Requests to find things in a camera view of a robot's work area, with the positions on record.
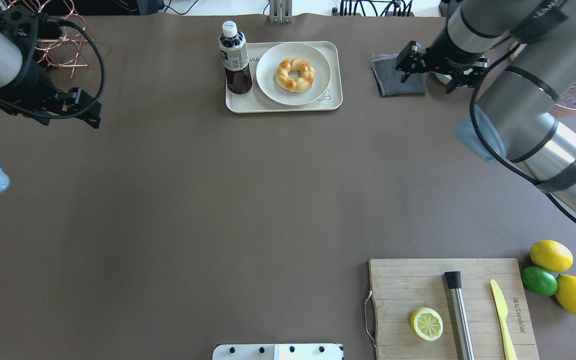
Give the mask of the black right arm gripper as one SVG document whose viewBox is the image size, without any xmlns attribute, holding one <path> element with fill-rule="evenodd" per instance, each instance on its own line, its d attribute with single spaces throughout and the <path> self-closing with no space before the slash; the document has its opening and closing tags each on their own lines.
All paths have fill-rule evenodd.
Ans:
<svg viewBox="0 0 576 360">
<path fill-rule="evenodd" d="M 400 71 L 400 82 L 404 84 L 411 75 L 441 73 L 449 75 L 445 93 L 457 88 L 476 88 L 482 79 L 481 70 L 473 70 L 473 64 L 483 58 L 485 52 L 471 53 L 448 42 L 434 43 L 426 49 L 417 41 L 409 41 L 398 53 L 395 69 Z"/>
</svg>

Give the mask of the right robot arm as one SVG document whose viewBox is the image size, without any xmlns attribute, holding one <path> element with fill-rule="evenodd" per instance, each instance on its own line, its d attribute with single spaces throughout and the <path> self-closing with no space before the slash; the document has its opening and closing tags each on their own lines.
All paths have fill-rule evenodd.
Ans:
<svg viewBox="0 0 576 360">
<path fill-rule="evenodd" d="M 455 128 L 462 143 L 534 185 L 563 214 L 576 212 L 576 133 L 550 111 L 576 84 L 576 0 L 463 0 L 428 48 L 410 41 L 396 69 L 450 75 L 446 91 L 478 90 L 485 53 L 513 38 L 523 50 Z"/>
</svg>

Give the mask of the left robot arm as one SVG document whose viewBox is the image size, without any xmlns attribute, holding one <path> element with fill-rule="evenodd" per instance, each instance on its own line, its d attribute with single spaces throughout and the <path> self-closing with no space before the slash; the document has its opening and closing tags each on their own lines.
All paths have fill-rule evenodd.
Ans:
<svg viewBox="0 0 576 360">
<path fill-rule="evenodd" d="M 92 47 L 100 66 L 95 96 L 82 88 L 58 89 L 48 72 L 35 61 L 39 40 L 55 40 L 63 28 L 80 32 Z M 25 6 L 0 9 L 0 110 L 24 116 L 41 125 L 52 120 L 79 119 L 93 129 L 101 125 L 100 97 L 106 85 L 106 67 L 93 38 L 77 23 L 36 13 Z"/>
</svg>

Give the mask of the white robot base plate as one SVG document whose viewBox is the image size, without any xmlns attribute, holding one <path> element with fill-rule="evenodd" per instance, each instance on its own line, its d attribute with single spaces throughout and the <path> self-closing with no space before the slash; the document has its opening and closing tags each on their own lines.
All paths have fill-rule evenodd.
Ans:
<svg viewBox="0 0 576 360">
<path fill-rule="evenodd" d="M 220 344 L 213 360 L 343 360 L 342 344 L 334 342 L 293 342 Z"/>
</svg>

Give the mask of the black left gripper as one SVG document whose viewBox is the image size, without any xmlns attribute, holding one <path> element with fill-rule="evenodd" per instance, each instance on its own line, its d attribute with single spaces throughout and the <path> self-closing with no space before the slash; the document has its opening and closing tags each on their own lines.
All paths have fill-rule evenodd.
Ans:
<svg viewBox="0 0 576 360">
<path fill-rule="evenodd" d="M 36 63 L 22 70 L 13 82 L 0 88 L 0 109 L 9 115 L 30 118 L 66 116 L 65 102 L 48 72 Z M 101 125 L 102 104 L 82 88 L 70 88 L 68 111 L 93 129 Z"/>
</svg>

